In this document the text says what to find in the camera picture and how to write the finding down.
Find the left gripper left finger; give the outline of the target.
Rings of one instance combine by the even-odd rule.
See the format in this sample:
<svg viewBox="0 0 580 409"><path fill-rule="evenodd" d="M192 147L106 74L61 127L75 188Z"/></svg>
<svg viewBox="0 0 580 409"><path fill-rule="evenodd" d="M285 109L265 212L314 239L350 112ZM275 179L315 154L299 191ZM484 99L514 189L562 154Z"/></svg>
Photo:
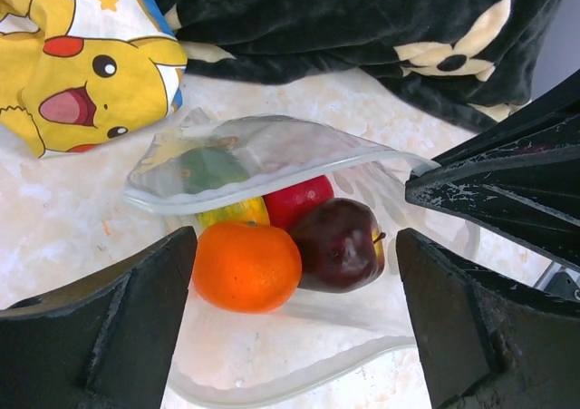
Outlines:
<svg viewBox="0 0 580 409"><path fill-rule="evenodd" d="M158 408L189 293L192 227L1 312L4 408Z"/></svg>

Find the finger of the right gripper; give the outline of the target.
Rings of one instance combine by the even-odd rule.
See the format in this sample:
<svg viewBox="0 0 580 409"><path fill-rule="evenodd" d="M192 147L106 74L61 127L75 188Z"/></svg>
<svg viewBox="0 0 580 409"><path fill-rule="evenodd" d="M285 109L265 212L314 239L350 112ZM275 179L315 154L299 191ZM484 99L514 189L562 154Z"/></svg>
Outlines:
<svg viewBox="0 0 580 409"><path fill-rule="evenodd" d="M443 152L433 160L440 165L463 161L579 113L579 71L491 129Z"/></svg>
<svg viewBox="0 0 580 409"><path fill-rule="evenodd" d="M579 268L579 150L488 151L405 184L412 204L471 221Z"/></svg>

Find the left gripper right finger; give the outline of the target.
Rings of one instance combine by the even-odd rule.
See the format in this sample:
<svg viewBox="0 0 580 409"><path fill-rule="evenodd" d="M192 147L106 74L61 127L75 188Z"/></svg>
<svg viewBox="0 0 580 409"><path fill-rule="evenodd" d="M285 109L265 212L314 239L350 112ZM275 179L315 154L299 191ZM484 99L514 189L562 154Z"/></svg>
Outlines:
<svg viewBox="0 0 580 409"><path fill-rule="evenodd" d="M396 254L434 408L576 408L579 304L404 229Z"/></svg>

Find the orange toy fruit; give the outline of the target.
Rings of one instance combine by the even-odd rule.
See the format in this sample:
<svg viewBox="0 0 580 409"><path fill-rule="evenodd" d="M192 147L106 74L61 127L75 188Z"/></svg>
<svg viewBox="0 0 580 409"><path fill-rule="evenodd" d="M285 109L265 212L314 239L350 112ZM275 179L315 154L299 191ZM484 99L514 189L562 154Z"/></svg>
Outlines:
<svg viewBox="0 0 580 409"><path fill-rule="evenodd" d="M198 238L192 283L215 307L270 312L294 294L301 276L298 247L280 228L228 220L210 226Z"/></svg>

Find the dark maroon toy plum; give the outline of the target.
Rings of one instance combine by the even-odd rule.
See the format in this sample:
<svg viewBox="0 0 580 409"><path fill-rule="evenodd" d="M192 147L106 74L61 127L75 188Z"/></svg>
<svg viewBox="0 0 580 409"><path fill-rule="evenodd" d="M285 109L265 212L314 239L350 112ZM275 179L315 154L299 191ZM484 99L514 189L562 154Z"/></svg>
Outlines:
<svg viewBox="0 0 580 409"><path fill-rule="evenodd" d="M372 210L356 200L333 198L317 205L290 236L300 251L302 289L348 293L384 271L386 234Z"/></svg>

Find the clear dotted zip top bag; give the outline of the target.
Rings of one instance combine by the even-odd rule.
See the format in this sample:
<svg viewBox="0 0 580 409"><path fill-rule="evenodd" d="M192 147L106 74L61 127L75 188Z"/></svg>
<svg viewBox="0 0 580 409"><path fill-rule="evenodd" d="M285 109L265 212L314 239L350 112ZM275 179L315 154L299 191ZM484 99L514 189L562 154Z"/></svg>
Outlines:
<svg viewBox="0 0 580 409"><path fill-rule="evenodd" d="M276 404L415 344L395 239L406 228L473 258L479 228L409 204L404 183L433 161L284 115L213 122L191 112L157 134L126 179L125 199L172 231L225 219L290 229L335 199L333 220L372 234L378 262L341 278L304 259L302 285L277 310L230 312L191 290L169 387L209 408Z"/></svg>

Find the red toy apple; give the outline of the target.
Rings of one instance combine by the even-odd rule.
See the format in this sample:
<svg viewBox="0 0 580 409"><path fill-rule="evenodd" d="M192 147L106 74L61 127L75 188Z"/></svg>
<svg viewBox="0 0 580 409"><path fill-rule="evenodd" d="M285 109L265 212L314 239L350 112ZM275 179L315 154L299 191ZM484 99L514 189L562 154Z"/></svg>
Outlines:
<svg viewBox="0 0 580 409"><path fill-rule="evenodd" d="M263 196L270 224L291 229L316 205L334 197L334 189L326 176L318 176Z"/></svg>

